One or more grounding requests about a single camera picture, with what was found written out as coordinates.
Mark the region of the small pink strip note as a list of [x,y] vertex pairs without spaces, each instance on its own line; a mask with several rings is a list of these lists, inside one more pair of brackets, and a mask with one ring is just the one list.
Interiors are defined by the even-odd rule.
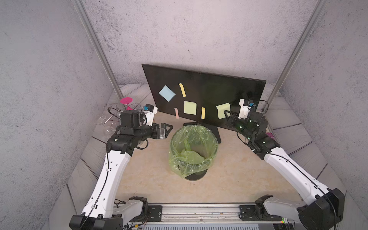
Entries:
[[175,110],[175,117],[176,117],[176,119],[179,119],[178,109],[177,108],[174,108],[174,110]]

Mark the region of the small yellow strip note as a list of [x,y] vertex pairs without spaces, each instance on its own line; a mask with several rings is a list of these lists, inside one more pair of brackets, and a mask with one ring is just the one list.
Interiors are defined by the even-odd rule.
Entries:
[[201,110],[201,119],[205,119],[205,115],[206,115],[206,109],[204,107],[202,107],[202,110]]

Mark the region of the green square sticky note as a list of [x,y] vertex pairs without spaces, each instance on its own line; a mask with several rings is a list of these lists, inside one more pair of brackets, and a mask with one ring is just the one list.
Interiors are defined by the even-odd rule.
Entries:
[[197,105],[195,102],[184,101],[184,113],[196,115]]

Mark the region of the light blue sticky note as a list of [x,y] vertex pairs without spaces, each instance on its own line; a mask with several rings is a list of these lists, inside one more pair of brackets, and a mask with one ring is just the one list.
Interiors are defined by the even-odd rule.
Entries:
[[175,97],[175,93],[168,87],[168,86],[164,86],[159,94],[167,101],[171,101],[173,99],[173,97]]

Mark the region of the yellow strip sticky note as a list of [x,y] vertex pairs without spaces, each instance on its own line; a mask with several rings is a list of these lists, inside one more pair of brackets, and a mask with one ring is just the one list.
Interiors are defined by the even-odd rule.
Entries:
[[181,92],[182,92],[182,96],[183,97],[186,97],[186,91],[185,91],[185,88],[184,88],[183,84],[182,83],[179,83],[178,85],[180,86],[180,89],[181,89]]

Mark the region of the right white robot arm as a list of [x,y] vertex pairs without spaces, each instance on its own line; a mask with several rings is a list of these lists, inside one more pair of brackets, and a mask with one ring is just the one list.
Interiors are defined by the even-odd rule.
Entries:
[[275,168],[298,192],[300,202],[264,195],[255,202],[255,214],[259,219],[279,216],[303,225],[307,230],[336,229],[343,219],[345,195],[338,189],[330,189],[299,166],[268,136],[268,121],[264,114],[244,106],[238,114],[224,111],[226,125],[234,128],[242,141],[261,160]]

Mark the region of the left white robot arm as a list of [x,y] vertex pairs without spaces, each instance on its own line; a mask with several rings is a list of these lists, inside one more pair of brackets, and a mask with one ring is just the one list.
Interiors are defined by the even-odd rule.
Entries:
[[83,208],[70,221],[72,230],[122,230],[132,220],[147,221],[148,202],[131,197],[123,205],[116,202],[117,190],[133,151],[149,139],[165,139],[173,126],[154,123],[157,107],[147,104],[141,110],[120,114],[120,125],[106,143],[106,155],[95,189]]

